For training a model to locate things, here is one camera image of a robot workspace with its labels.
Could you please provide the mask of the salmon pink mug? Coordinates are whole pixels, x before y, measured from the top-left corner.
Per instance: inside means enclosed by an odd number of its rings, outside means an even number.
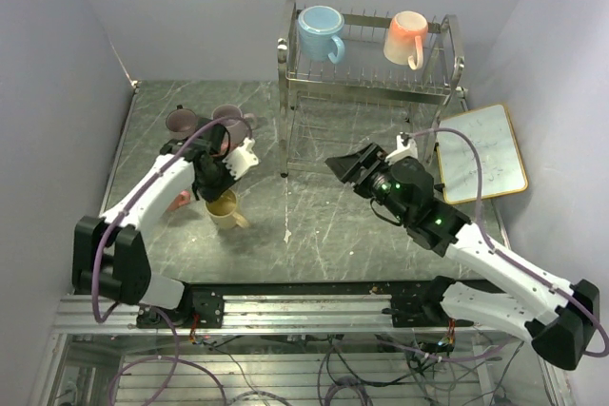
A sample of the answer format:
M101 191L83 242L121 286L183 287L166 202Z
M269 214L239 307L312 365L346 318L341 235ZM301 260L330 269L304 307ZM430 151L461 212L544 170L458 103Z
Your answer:
M175 210L189 204L190 200L191 200L190 193L188 191L182 191L172 201L172 203L167 207L167 211L175 211Z

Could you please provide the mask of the cream yellow mug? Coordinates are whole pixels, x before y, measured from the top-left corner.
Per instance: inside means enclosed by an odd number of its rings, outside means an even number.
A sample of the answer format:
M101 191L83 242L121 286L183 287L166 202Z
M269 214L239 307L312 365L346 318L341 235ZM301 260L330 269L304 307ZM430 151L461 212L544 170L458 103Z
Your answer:
M248 220L240 213L237 194L230 189L225 191L218 200L205 203L205 207L206 213L218 229L250 227Z

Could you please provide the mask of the light purple mug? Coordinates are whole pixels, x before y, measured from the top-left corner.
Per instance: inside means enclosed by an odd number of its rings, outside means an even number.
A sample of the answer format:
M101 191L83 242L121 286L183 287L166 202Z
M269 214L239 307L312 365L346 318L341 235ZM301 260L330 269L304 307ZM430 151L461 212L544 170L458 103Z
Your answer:
M258 124L257 116L253 113L243 113L238 106L222 105L216 107L212 112L212 119L221 119L222 125L228 131L230 141L239 145L246 137L248 130L255 129Z

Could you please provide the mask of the dark mauve mug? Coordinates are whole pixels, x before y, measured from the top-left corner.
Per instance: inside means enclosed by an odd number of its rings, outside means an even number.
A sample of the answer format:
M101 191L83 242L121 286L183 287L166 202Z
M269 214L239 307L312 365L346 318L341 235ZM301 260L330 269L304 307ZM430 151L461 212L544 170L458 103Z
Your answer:
M182 141L197 130L199 117L191 109L178 105L166 117L166 129L171 139Z

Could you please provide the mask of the blue mug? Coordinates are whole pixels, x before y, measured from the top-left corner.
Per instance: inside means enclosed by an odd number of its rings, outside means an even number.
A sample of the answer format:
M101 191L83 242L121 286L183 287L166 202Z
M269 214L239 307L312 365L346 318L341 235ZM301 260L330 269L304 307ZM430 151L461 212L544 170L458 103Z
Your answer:
M301 53L313 62L340 63L345 55L343 28L343 15L332 7L312 6L302 10L297 19Z

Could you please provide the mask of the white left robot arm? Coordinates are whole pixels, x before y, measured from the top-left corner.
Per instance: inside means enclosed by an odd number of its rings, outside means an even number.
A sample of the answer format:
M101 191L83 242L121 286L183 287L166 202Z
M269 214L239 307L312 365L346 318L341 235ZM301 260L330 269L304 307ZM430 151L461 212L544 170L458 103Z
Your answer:
M145 237L183 191L197 200L218 202L259 159L250 133L241 142L226 141L224 120L206 120L185 138L164 143L152 167L134 188L98 217L83 217L75 226L71 280L88 293L97 321L108 314L100 300L114 306L160 308L173 327L193 318L193 293L188 283L155 273Z

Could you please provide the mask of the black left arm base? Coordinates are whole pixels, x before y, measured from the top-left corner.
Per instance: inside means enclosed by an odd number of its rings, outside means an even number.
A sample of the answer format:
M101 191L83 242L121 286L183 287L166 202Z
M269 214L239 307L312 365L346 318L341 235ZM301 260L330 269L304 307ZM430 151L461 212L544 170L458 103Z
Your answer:
M154 276L142 297L145 307L137 317L141 329L168 328L161 317L164 312L176 328L197 324L204 329L222 326L225 299L229 290L226 283L189 283Z

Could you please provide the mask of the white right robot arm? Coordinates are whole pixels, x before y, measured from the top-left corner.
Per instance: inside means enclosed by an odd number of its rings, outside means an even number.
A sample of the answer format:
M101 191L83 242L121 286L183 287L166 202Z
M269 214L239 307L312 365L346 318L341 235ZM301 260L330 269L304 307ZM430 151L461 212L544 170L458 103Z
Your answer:
M419 304L426 323L480 323L529 343L562 370L578 367L599 321L595 284L557 277L486 240L477 224L435 196L432 175L410 147L387 153L370 144L325 163L357 195L387 209L390 223L405 228L417 245L472 269L500 289L487 293L437 277Z

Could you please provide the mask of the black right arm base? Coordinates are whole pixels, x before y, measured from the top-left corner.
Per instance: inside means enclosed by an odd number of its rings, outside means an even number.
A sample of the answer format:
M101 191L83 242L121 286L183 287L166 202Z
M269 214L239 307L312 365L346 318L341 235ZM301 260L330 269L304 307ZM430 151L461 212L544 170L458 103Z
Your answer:
M382 310L394 328L442 327L450 320L442 309L443 295L455 280L437 276L433 280L390 281L381 289L390 296Z

